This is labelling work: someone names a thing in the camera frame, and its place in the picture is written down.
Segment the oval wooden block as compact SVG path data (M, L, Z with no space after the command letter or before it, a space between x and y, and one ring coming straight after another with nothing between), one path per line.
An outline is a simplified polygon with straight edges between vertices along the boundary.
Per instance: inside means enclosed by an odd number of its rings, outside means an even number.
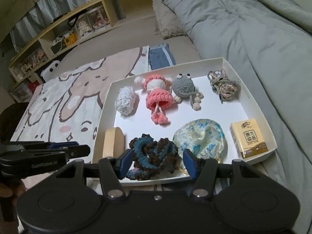
M119 127L109 128L105 132L102 158L118 158L125 151L125 136Z

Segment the blue floral brocade pouch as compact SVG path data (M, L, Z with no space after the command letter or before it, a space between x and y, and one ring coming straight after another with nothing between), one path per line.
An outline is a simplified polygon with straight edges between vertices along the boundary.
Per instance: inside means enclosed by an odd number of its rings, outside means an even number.
M196 119L179 128L172 141L182 157L189 149L197 158L221 161L227 151L227 141L219 123L211 119Z

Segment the dark blue crochet scrunchie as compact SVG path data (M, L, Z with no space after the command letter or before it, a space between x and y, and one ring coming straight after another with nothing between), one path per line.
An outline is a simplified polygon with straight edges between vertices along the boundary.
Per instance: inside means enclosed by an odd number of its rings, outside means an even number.
M133 151L133 166L126 178L130 180L149 180L163 171L173 174L179 168L181 157L174 142L168 138L155 141L149 134L142 134L129 143Z

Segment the yellow tissue pack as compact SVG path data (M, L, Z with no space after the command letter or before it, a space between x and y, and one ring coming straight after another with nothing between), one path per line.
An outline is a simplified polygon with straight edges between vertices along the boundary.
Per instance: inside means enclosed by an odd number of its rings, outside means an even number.
M231 123L230 133L242 159L254 157L268 151L260 127L254 118Z

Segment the white knitted roll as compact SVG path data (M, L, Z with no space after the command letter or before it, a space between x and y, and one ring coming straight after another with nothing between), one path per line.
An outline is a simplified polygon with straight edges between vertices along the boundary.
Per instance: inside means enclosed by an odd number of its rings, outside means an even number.
M139 104L139 96L131 86L120 88L115 109L123 116L134 115Z

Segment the pink crochet doll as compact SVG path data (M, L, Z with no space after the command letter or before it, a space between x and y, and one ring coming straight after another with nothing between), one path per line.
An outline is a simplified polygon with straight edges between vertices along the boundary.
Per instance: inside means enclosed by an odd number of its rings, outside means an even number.
M134 82L141 85L147 93L145 105L151 111L153 123L156 125L167 125L169 121L164 110L174 104L174 98L171 93L172 78L152 74L146 78L136 77Z

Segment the grey crochet frog doll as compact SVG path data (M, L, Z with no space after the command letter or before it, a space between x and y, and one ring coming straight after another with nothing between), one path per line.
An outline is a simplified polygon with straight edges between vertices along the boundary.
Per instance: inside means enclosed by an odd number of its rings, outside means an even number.
M193 110L200 110L203 94L195 87L190 74L178 74L172 82L174 102L179 104L183 99L188 98Z

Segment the cartoon rabbit blanket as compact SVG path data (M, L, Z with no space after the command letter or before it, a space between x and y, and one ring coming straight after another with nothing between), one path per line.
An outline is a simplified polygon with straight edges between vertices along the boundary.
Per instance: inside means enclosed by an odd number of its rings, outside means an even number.
M111 83L148 68L149 47L145 46L64 72L36 88L11 140L93 147Z

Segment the red box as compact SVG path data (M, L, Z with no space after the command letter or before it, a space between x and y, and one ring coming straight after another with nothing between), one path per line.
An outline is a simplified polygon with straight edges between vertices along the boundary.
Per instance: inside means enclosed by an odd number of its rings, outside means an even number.
M36 88L40 85L40 83L38 81L35 82L30 82L27 86L29 88L29 90L34 93Z

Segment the white shallow cardboard box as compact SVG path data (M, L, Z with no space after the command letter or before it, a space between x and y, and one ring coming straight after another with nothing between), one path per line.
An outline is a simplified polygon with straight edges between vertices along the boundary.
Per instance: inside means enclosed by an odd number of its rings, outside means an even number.
M232 99L232 101L225 103L222 103L219 97L213 93L207 78L208 72L221 68L225 69L229 79L238 81L241 86L238 96ZM200 118L211 119L220 124L227 141L227 150L222 157L223 163L230 164L233 159L241 158L230 134L231 123L238 121L254 118L268 148L267 152L245 159L247 163L252 165L264 161L277 149L273 132L260 107L239 75L224 58L182 63L154 70L151 73L159 74L166 78L174 78L178 74L190 74L195 86L204 95L201 101L201 109L199 111L193 110L189 100L184 100L166 111L170 124L164 127L159 126L154 124L150 118L151 112L145 106L146 92L143 91L142 86L135 84L135 77L115 81L111 83L104 102L94 146L93 163L97 163L103 157L105 132L107 129L119 127L124 134L125 147L128 148L129 142L142 134L149 134L156 141L160 138L172 139L175 131L184 124ZM139 99L138 103L135 104L134 114L130 116L122 116L115 109L115 101L117 100L119 90L125 86L132 86Z

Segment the yellow container on shelf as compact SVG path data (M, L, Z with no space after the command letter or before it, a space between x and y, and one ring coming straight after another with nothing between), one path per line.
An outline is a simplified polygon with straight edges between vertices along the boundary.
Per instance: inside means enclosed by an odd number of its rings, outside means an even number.
M78 38L76 32L73 32L64 37L64 42L67 47L73 45L75 42L77 42L77 40Z

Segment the white dressed doll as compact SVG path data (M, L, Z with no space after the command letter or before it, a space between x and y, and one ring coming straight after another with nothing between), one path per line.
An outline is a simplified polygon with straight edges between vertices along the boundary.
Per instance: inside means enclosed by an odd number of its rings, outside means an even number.
M78 23L78 32L80 37L86 37L93 32L93 29L86 21L80 21Z

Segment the wooden headboard shelf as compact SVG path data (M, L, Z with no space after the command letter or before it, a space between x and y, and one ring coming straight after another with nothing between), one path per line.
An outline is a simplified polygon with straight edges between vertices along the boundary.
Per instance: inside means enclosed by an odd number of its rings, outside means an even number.
M20 102L28 99L31 91L28 84L41 82L37 71L55 60L75 46L110 31L123 21L138 18L152 11L152 0L91 0L74 10L53 20L53 23L32 39L10 61L8 70L16 81L10 87L9 93ZM100 12L110 25L95 30L95 16ZM78 23L86 21L93 32L86 37L80 37ZM77 42L67 47L64 37L76 32Z

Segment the beige fluffy pillow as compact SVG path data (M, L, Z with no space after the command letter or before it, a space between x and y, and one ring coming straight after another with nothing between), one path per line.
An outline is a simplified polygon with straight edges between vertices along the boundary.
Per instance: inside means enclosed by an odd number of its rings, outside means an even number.
M162 35L163 39L170 39L183 35L186 36L186 32L176 14L161 0L152 0L152 7L159 33Z

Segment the grey quilted duvet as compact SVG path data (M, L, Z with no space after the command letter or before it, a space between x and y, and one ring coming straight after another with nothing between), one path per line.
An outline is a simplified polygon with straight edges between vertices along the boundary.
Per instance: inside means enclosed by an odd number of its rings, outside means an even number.
M161 0L204 59L225 58L260 106L278 149L269 175L311 194L311 12L293 0Z

